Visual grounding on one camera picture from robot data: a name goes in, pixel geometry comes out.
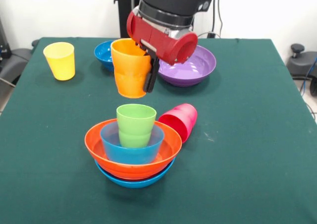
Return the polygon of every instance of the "cup rim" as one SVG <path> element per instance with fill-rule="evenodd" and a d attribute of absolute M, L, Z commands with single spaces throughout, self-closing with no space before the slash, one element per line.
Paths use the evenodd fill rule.
<path fill-rule="evenodd" d="M 71 52 L 69 54 L 66 54 L 64 56 L 49 56 L 47 55 L 47 49 L 53 45 L 57 45 L 57 44 L 68 44 L 68 45 L 71 45 Z M 68 57 L 70 56 L 72 53 L 74 53 L 75 51 L 75 47 L 73 44 L 69 43 L 69 42 L 54 42 L 54 43 L 51 43 L 49 45 L 47 45 L 44 49 L 43 49 L 43 54 L 45 55 L 45 57 L 48 57 L 48 58 L 52 58 L 52 59 L 62 59 L 62 58 L 65 58 L 65 57 Z"/>
<path fill-rule="evenodd" d="M 153 116 L 150 116 L 150 117 L 137 118 L 137 117 L 130 117 L 130 116 L 123 115 L 122 113 L 120 113 L 118 111 L 121 107 L 130 106 L 130 105 L 139 105 L 139 106 L 142 106 L 142 107 L 150 108 L 150 109 L 152 109 L 155 112 L 155 114 Z M 124 118 L 132 118 L 132 119 L 135 119 L 135 120 L 145 120 L 145 119 L 150 119 L 150 118 L 153 118 L 153 117 L 157 116 L 157 111 L 154 108 L 152 108 L 150 106 L 147 106 L 147 105 L 144 105 L 144 104 L 123 104 L 123 105 L 120 105 L 120 106 L 117 107 L 116 112 L 118 114 L 120 114 L 121 116 L 123 116 Z"/>
<path fill-rule="evenodd" d="M 116 50 L 116 49 L 113 47 L 113 44 L 116 43 L 116 42 L 121 42 L 121 41 L 132 41 L 132 39 L 131 39 L 131 38 L 120 38 L 120 39 L 114 40 L 114 41 L 111 43 L 111 45 L 110 45 L 111 50 L 114 50 L 115 52 L 117 52 L 117 53 L 119 53 L 119 54 L 121 54 L 121 55 L 125 55 L 125 56 L 150 57 L 150 56 L 145 56 L 145 55 L 143 55 L 143 56 L 130 55 L 130 54 L 126 54 L 126 53 L 123 53 L 123 52 L 120 52 L 120 51 Z"/>
<path fill-rule="evenodd" d="M 134 149 L 138 149 L 138 150 L 145 150 L 145 149 L 149 149 L 149 148 L 152 148 L 153 146 L 157 145 L 157 144 L 161 144 L 164 140 L 164 137 L 165 137 L 165 134 L 164 134 L 164 131 L 162 128 L 160 128 L 159 126 L 157 126 L 156 124 L 153 125 L 153 127 L 155 126 L 156 128 L 159 129 L 159 132 L 160 132 L 160 139 L 159 141 L 157 141 L 155 144 L 151 145 L 151 146 L 146 146 L 146 147 L 141 147 L 141 148 L 128 148 L 128 147 L 123 147 L 123 146 L 116 146 L 114 144 L 112 144 L 111 142 L 107 141 L 104 139 L 104 136 L 102 136 L 102 132 L 104 129 L 106 129 L 107 126 L 113 124 L 113 123 L 118 123 L 118 121 L 112 121 L 108 124 L 106 124 L 101 130 L 100 130 L 100 137 L 103 141 L 106 141 L 107 143 L 109 143 L 111 146 L 113 147 L 116 147 L 118 149 L 121 149 L 121 150 L 134 150 Z"/>

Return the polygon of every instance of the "plastic bowl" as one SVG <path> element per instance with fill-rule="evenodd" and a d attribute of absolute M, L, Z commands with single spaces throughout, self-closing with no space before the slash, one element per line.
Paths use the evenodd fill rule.
<path fill-rule="evenodd" d="M 216 67 L 214 55 L 204 47 L 197 46 L 194 53 L 184 63 L 170 66 L 163 60 L 159 61 L 159 75 L 168 83 L 188 87 L 202 82 Z"/>
<path fill-rule="evenodd" d="M 178 133 L 171 127 L 156 121 L 164 132 L 164 139 L 154 161 L 145 165 L 127 165 L 110 161 L 105 153 L 100 137 L 101 129 L 117 119 L 111 119 L 96 124 L 86 133 L 85 145 L 91 156 L 98 164 L 112 175 L 125 179 L 142 179 L 150 177 L 164 169 L 182 148 L 182 140 Z"/>
<path fill-rule="evenodd" d="M 113 64 L 112 64 L 112 57 L 111 57 L 111 43 L 113 41 L 107 41 L 99 44 L 95 48 L 95 57 L 103 64 L 103 66 L 111 71 L 114 72 Z"/>
<path fill-rule="evenodd" d="M 100 132 L 104 149 L 110 161 L 130 165 L 143 165 L 151 163 L 158 154 L 159 147 L 164 138 L 163 130 L 154 125 L 150 141 L 143 148 L 122 147 L 119 140 L 118 122 L 114 121 Z"/>
<path fill-rule="evenodd" d="M 134 181 L 117 178 L 113 176 L 112 174 L 110 174 L 109 172 L 105 171 L 103 168 L 101 168 L 100 165 L 97 163 L 97 161 L 95 162 L 98 169 L 112 182 L 125 188 L 144 188 L 159 181 L 168 172 L 168 170 L 173 165 L 174 161 L 175 159 L 173 159 L 171 163 L 169 163 L 161 172 L 157 173 L 156 175 L 151 176 L 150 178 L 147 178 L 147 179 L 134 180 Z"/>

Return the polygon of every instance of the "cable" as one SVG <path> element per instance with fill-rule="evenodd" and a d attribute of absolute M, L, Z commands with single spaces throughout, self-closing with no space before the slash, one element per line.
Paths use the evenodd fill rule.
<path fill-rule="evenodd" d="M 317 58 L 315 59 L 314 63 L 312 64 L 312 66 L 310 67 L 310 69 L 308 70 L 305 78 L 304 78 L 304 81 L 302 83 L 302 86 L 299 90 L 299 92 L 302 94 L 302 96 L 305 94 L 305 88 L 306 88 L 306 80 L 307 80 L 307 77 L 308 75 L 312 72 L 312 70 L 314 69 L 314 67 L 316 66 L 316 63 L 317 63 Z"/>
<path fill-rule="evenodd" d="M 222 22 L 221 15 L 220 15 L 220 0 L 218 0 L 218 16 L 219 16 L 219 20 L 221 22 L 220 32 L 219 32 L 219 35 L 220 35 L 219 37 L 221 37 L 221 31 L 222 31 L 223 22 Z"/>
<path fill-rule="evenodd" d="M 316 120 L 316 115 L 315 112 L 313 111 L 313 109 L 311 108 L 311 106 L 308 105 L 308 103 L 306 103 L 307 107 L 309 108 L 311 114 L 313 115 L 314 120 Z"/>
<path fill-rule="evenodd" d="M 212 9 L 212 32 L 214 31 L 214 25 L 215 25 L 215 13 L 216 13 L 216 0 L 213 0 L 213 9 Z"/>
<path fill-rule="evenodd" d="M 18 54 L 15 54 L 15 53 L 11 53 L 11 54 L 14 55 L 14 56 L 20 57 L 21 59 L 24 59 L 26 61 L 29 61 L 29 59 L 24 58 L 23 56 L 19 56 Z"/>
<path fill-rule="evenodd" d="M 0 80 L 3 81 L 4 83 L 10 85 L 11 87 L 15 88 L 15 85 L 12 84 L 12 83 L 10 83 L 9 81 L 7 81 L 7 80 L 5 80 L 5 79 L 2 79 L 1 77 L 0 77 Z"/>
<path fill-rule="evenodd" d="M 220 35 L 219 35 L 218 33 L 216 33 L 216 32 L 203 32 L 203 33 L 199 34 L 197 37 L 201 37 L 202 35 L 208 34 L 208 33 L 215 34 L 216 36 L 218 36 L 219 38 L 221 38 Z"/>

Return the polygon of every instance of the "pink cup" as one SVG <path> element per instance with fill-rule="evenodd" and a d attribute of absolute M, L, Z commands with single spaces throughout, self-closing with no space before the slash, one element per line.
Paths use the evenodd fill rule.
<path fill-rule="evenodd" d="M 181 104 L 172 110 L 164 113 L 159 119 L 172 127 L 182 138 L 182 142 L 187 141 L 197 120 L 197 110 L 190 104 Z"/>

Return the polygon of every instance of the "bowl rim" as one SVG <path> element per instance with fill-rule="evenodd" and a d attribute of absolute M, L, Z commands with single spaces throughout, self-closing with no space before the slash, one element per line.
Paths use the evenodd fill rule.
<path fill-rule="evenodd" d="M 141 180 L 122 180 L 119 177 L 114 176 L 113 174 L 109 173 L 108 171 L 104 170 L 100 164 L 98 164 L 98 162 L 95 160 L 95 163 L 98 167 L 98 169 L 111 181 L 115 180 L 116 182 L 120 182 L 120 183 L 124 183 L 124 184 L 145 184 L 151 181 L 154 181 L 155 179 L 162 177 L 163 175 L 165 175 L 168 170 L 172 167 L 172 165 L 175 162 L 176 157 L 170 162 L 168 163 L 168 165 L 166 167 L 164 167 L 164 169 L 162 169 L 160 172 L 157 173 L 157 175 L 152 176 L 149 179 L 141 179 Z"/>
<path fill-rule="evenodd" d="M 97 56 L 97 54 L 96 54 L 96 49 L 97 49 L 99 46 L 101 46 L 101 45 L 103 45 L 103 44 L 105 44 L 105 43 L 109 43 L 109 42 L 111 42 L 111 43 L 110 43 L 110 49 L 111 49 L 111 44 L 112 44 L 113 40 L 102 42 L 102 43 L 98 44 L 98 45 L 95 47 L 95 49 L 94 49 L 94 55 L 95 55 L 95 57 L 96 57 L 97 59 L 99 59 L 99 60 L 101 60 L 101 61 L 103 61 L 103 62 L 112 63 L 112 59 L 111 59 L 111 61 L 104 60 L 104 59 L 101 59 L 101 58 L 100 58 L 99 56 Z"/>
<path fill-rule="evenodd" d="M 120 150 L 135 150 L 136 148 L 128 148 L 128 147 L 122 147 L 122 146 L 116 146 L 114 144 L 112 144 L 111 142 L 107 141 L 104 139 L 104 137 L 102 136 L 102 131 L 106 128 L 106 126 L 110 125 L 110 124 L 113 124 L 113 123 L 118 123 L 118 121 L 112 121 L 112 122 L 109 122 L 108 124 L 106 124 L 101 130 L 100 130 L 100 137 L 102 140 L 106 141 L 108 144 L 110 144 L 112 147 L 116 147 Z M 159 126 L 157 125 L 153 125 L 155 126 L 156 128 L 159 129 L 159 133 L 160 133 L 160 139 L 159 141 L 157 141 L 155 144 L 151 145 L 151 146 L 146 146 L 146 147 L 141 147 L 141 148 L 137 148 L 138 150 L 146 150 L 146 149 L 149 149 L 149 148 L 152 148 L 153 146 L 156 146 L 158 144 L 161 145 L 161 143 L 163 142 L 164 140 L 164 137 L 165 137 L 165 134 L 164 134 L 164 131 L 162 128 L 160 128 Z"/>
<path fill-rule="evenodd" d="M 194 81 L 194 80 L 202 80 L 202 79 L 205 79 L 207 76 L 209 76 L 215 69 L 216 69 L 216 67 L 217 67 L 217 59 L 216 59 L 216 57 L 214 56 L 214 54 L 211 52 L 211 51 L 209 51 L 207 48 L 205 48 L 205 47 L 203 47 L 203 46 L 200 46 L 200 45 L 197 45 L 196 46 L 196 49 L 197 48 L 200 48 L 200 49 L 202 49 L 202 50 L 204 50 L 204 51 L 208 51 L 210 54 L 211 54 L 211 56 L 214 58 L 214 68 L 211 70 L 211 71 L 209 71 L 206 75 L 204 75 L 204 76 L 202 76 L 202 77 L 199 77 L 199 78 L 193 78 L 193 79 L 183 79 L 183 78 L 175 78 L 175 77 L 171 77 L 171 76 L 168 76 L 168 75 L 166 75 L 166 74 L 164 74 L 164 73 L 162 73 L 162 72 L 160 72 L 160 70 L 158 70 L 158 73 L 159 73 L 159 75 L 161 75 L 162 77 L 166 77 L 166 78 L 168 78 L 168 79 L 176 79 L 176 80 L 182 80 L 182 81 Z"/>
<path fill-rule="evenodd" d="M 166 159 L 164 159 L 164 160 L 158 161 L 158 162 L 149 163 L 149 164 L 143 164 L 143 165 L 122 164 L 122 163 L 118 163 L 118 162 L 114 162 L 114 161 L 110 161 L 110 160 L 108 160 L 108 159 L 105 159 L 105 158 L 103 158 L 103 157 L 97 155 L 96 153 L 94 153 L 94 152 L 89 148 L 89 146 L 87 145 L 87 142 L 86 142 L 86 140 L 87 140 L 87 135 L 88 135 L 88 133 L 89 133 L 92 129 L 95 129 L 96 126 L 98 126 L 98 125 L 100 125 L 100 124 L 102 124 L 102 123 L 104 123 L 104 122 L 113 122 L 113 121 L 117 121 L 117 119 L 116 119 L 116 118 L 113 118 L 113 119 L 109 119 L 109 120 L 102 121 L 102 122 L 99 122 L 99 123 L 95 124 L 93 127 L 91 127 L 91 128 L 87 131 L 87 133 L 86 133 L 86 135 L 85 135 L 85 138 L 84 138 L 85 146 L 86 146 L 87 150 L 89 151 L 89 153 L 94 154 L 94 156 L 96 156 L 98 159 L 103 160 L 103 161 L 105 161 L 105 162 L 107 162 L 107 163 L 112 163 L 113 165 L 119 165 L 119 166 L 122 166 L 122 167 L 139 167 L 139 168 L 140 168 L 140 167 L 150 167 L 150 166 L 154 166 L 154 165 L 160 165 L 160 164 L 162 164 L 162 163 L 164 163 L 164 162 L 170 160 L 171 158 L 174 159 L 174 158 L 176 157 L 176 155 L 179 153 L 179 151 L 182 149 L 182 145 L 183 145 L 182 139 L 181 139 L 180 135 L 177 133 L 177 131 L 175 131 L 173 128 L 171 128 L 170 126 L 168 126 L 168 125 L 166 125 L 166 124 L 164 124 L 164 123 L 161 123 L 161 122 L 159 122 L 159 121 L 155 121 L 155 123 L 161 124 L 161 125 L 163 125 L 163 126 L 166 126 L 168 129 L 171 129 L 171 130 L 174 132 L 174 134 L 176 135 L 177 139 L 179 140 L 180 146 L 179 146 L 179 148 L 176 150 L 176 152 L 175 152 L 175 154 L 174 154 L 173 156 L 171 156 L 171 157 L 169 157 L 169 158 L 166 158 Z"/>

